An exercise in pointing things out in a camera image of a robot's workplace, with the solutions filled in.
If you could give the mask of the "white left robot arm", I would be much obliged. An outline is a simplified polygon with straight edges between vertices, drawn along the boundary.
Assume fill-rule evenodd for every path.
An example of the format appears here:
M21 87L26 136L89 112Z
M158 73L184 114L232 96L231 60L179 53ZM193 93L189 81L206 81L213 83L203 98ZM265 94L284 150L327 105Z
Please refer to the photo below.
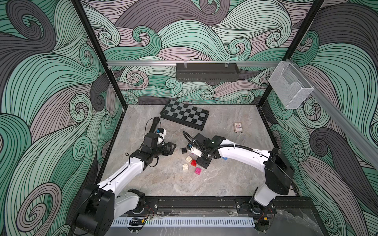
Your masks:
M143 193L131 190L120 196L128 183L141 174L160 156L172 155L177 145L169 142L155 148L141 147L134 151L129 161L106 180L85 187L76 210L72 225L86 234L104 236L114 219L135 209L144 209L141 202Z

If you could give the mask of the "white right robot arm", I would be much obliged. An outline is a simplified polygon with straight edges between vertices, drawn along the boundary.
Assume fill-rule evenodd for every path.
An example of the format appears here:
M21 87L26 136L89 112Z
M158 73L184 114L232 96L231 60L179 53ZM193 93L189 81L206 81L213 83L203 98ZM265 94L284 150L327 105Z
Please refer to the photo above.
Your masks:
M201 134L188 144L197 156L197 164L208 168L213 159L227 158L252 166L264 173L265 182L249 200L250 211L256 215L273 213L271 202L278 196L288 195L294 175L290 162L278 148L260 150L236 144L224 137L205 138Z

